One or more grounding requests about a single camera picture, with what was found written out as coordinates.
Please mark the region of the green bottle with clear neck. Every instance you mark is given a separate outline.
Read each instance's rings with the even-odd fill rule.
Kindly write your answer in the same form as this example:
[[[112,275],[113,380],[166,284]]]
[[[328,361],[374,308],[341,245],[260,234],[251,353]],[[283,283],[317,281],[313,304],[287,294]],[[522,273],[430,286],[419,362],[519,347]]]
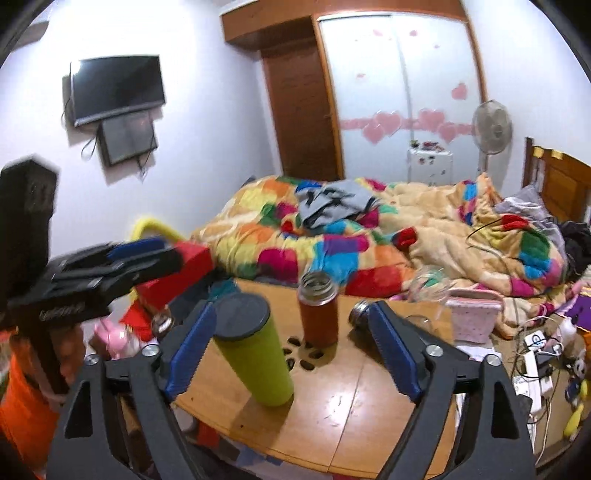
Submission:
[[[290,401],[294,383],[269,302],[238,292],[219,298],[214,308],[214,342],[252,398],[269,407]]]

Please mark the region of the clear plastic cup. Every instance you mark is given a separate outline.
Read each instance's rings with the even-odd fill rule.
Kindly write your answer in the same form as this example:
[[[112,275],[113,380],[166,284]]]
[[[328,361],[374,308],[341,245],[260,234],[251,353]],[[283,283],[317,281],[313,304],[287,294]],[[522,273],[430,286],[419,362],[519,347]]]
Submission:
[[[411,302],[444,303],[449,295],[451,279],[442,268],[424,266],[416,272],[408,289]]]

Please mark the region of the pink plush toy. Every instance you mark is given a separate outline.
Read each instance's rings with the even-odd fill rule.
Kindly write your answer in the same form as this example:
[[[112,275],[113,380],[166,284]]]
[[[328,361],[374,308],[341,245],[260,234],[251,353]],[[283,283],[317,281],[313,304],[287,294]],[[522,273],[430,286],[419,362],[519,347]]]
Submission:
[[[104,359],[119,360],[134,356],[140,350],[140,341],[132,330],[122,323],[100,319],[93,328],[89,345]]]

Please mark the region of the white power strip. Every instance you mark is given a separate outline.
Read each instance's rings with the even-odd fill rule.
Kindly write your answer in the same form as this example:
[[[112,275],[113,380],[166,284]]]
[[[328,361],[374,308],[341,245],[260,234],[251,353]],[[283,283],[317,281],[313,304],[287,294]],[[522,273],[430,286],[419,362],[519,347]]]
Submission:
[[[544,350],[547,337],[541,330],[524,339],[525,351],[518,355],[521,366],[516,368],[513,386],[518,396],[525,396],[530,405],[530,417],[537,419],[553,392],[551,357]]]

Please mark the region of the red box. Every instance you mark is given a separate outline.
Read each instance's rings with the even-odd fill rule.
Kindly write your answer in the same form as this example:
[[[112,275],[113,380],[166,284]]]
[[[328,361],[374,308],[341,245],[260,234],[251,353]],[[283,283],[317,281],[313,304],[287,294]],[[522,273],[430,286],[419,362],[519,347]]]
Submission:
[[[174,244],[183,259],[182,268],[173,274],[136,287],[140,303],[152,312],[163,310],[177,296],[214,269],[211,250],[205,245],[182,241]]]

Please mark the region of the yellow plush toy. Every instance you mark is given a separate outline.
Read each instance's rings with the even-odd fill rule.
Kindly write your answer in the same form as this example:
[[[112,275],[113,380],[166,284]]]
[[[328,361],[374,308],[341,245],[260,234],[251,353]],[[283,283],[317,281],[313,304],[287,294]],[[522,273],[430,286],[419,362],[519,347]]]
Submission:
[[[572,414],[563,430],[563,437],[569,441],[573,441],[576,437],[589,395],[586,362],[578,358],[572,364],[571,372],[572,375],[565,390],[565,399],[571,406]]]

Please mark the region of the black thermos bottle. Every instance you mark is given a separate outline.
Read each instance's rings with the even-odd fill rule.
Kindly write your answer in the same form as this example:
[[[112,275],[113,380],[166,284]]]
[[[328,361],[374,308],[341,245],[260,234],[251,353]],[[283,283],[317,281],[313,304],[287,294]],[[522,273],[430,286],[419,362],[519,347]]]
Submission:
[[[369,308],[370,301],[362,299],[356,302],[351,312],[349,312],[349,325],[356,331],[369,330]]]

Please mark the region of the red thermos bottle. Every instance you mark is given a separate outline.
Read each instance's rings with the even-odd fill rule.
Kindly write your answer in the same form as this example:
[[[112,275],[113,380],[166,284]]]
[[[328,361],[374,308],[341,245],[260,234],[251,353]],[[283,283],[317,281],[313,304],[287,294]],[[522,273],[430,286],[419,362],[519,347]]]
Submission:
[[[326,348],[339,339],[339,287],[324,271],[308,271],[297,287],[304,340]]]

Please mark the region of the colourful patchwork blanket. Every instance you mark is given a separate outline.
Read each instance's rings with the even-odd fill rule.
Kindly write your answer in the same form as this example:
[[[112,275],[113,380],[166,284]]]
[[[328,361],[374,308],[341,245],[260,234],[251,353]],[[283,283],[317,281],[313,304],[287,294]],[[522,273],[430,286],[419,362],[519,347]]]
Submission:
[[[363,297],[408,290],[424,266],[506,297],[535,297],[564,282],[558,247],[525,217],[495,211],[502,198],[487,174],[447,186],[355,183],[376,204],[310,229],[300,198],[325,185],[264,177],[242,186],[191,239],[231,276],[295,284],[308,270],[322,270],[343,293]]]

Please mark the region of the grey and black garment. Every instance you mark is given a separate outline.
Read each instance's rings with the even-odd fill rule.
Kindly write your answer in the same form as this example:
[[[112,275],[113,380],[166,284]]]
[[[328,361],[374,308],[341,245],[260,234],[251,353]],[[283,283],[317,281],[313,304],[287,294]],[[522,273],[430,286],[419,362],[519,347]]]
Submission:
[[[301,223],[308,230],[317,230],[339,220],[367,214],[378,203],[369,188],[355,180],[328,183],[304,181],[295,188]]]

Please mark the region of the brown wooden door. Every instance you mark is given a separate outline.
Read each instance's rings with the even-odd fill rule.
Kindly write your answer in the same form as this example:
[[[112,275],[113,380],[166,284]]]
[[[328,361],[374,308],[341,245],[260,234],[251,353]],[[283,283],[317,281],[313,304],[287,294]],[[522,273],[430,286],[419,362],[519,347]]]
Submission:
[[[263,50],[263,72],[283,174],[341,178],[325,74],[314,38]]]

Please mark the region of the white bedside cabinet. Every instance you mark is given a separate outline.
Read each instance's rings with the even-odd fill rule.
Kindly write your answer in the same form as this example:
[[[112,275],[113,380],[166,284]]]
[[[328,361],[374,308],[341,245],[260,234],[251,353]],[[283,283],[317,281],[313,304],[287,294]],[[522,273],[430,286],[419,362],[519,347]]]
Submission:
[[[447,150],[408,150],[409,181],[429,186],[449,185],[453,181],[453,154]]]

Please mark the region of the wooden bed headboard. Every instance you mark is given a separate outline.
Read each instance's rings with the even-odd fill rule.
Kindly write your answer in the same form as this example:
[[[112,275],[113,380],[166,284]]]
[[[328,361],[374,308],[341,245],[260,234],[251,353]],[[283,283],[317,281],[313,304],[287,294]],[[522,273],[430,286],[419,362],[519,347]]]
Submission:
[[[590,223],[590,180],[589,165],[526,138],[522,186],[533,185],[559,222]]]

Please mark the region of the standing electric fan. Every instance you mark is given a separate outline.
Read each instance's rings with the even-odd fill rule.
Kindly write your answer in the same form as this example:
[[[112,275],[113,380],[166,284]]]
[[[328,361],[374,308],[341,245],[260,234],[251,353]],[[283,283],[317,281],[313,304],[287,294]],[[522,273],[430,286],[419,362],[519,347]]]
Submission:
[[[506,152],[513,137],[513,122],[505,105],[496,100],[480,104],[473,115],[473,138],[479,150],[479,172],[488,171],[489,159]]]

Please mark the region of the wall mounted black television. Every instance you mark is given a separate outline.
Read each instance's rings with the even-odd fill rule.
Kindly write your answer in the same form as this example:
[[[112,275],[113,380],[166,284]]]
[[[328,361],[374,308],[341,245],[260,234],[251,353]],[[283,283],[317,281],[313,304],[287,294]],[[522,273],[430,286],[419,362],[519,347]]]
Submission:
[[[158,56],[76,60],[69,71],[70,121],[74,127],[165,104]]]

